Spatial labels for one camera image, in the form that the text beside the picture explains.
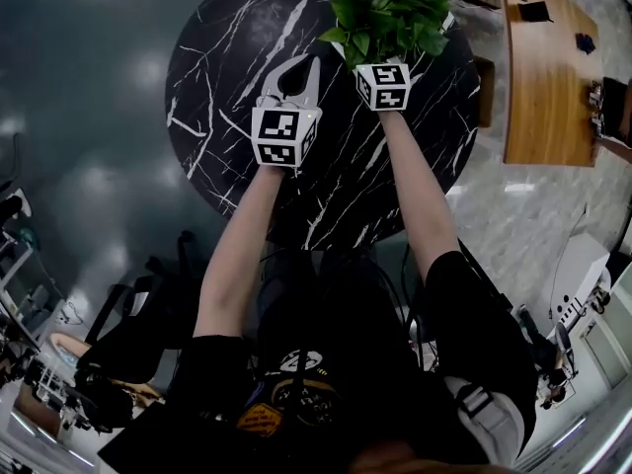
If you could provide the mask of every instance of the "equipment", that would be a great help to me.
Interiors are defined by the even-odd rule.
[[[266,77],[252,114],[257,163],[298,168],[316,140],[320,59],[302,54]]]
[[[358,65],[355,88],[372,111],[404,111],[411,91],[406,63]]]

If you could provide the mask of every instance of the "hand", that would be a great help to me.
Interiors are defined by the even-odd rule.
[[[628,135],[630,134],[630,119],[624,118],[621,120],[621,124],[619,125],[619,133],[627,142]]]

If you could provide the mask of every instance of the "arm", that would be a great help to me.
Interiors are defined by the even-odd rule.
[[[426,280],[428,270],[438,257],[459,251],[452,214],[404,117],[396,112],[379,116],[386,134],[408,242]]]
[[[199,293],[194,337],[241,336],[283,171],[259,167],[226,225]]]

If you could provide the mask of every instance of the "patch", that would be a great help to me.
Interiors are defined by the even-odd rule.
[[[371,87],[368,84],[368,82],[366,81],[366,79],[364,79],[362,77],[362,74],[360,74],[360,73],[357,74],[357,86],[356,87],[357,87],[357,90],[359,91],[359,93],[364,98],[364,101],[368,105],[371,105]]]
[[[259,138],[294,140],[298,130],[297,112],[265,111],[259,130]]]
[[[286,379],[275,386],[272,394],[275,406],[285,409],[291,399],[293,382],[293,379]],[[329,384],[303,379],[297,418],[305,425],[325,427],[334,423],[339,405],[340,396]]]
[[[380,90],[377,95],[376,109],[401,109],[404,107],[405,89]]]
[[[300,350],[293,351],[289,355],[286,355],[280,362],[280,370],[284,372],[296,372],[298,368],[298,358],[300,357]],[[307,352],[307,360],[305,361],[305,370],[314,368],[320,365],[323,361],[323,356],[318,352]]]
[[[237,429],[270,437],[277,431],[282,418],[283,415],[269,405],[256,404],[242,415],[237,422]]]
[[[301,144],[301,157],[305,158],[305,155],[307,154],[307,151],[309,151],[309,148],[311,147],[312,142],[314,142],[315,138],[316,122],[312,123],[309,131],[307,132],[307,135],[305,136],[305,139],[303,140],[303,143]]]
[[[282,146],[279,144],[257,145],[259,146],[262,163],[270,163],[272,165],[296,165],[293,146]]]
[[[373,65],[375,84],[404,84],[404,74],[400,65]]]

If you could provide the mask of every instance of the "black marble table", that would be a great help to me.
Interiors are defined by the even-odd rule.
[[[301,169],[288,170],[269,240],[310,250],[350,248],[403,228],[384,132],[356,93],[353,75],[317,38],[334,26],[329,0],[204,0],[176,44],[165,95],[178,158],[204,198],[230,216],[257,162],[251,110],[266,75],[287,59],[321,58],[318,137]],[[463,170],[478,125],[479,79],[456,23],[438,58],[409,62],[404,116],[447,192]]]

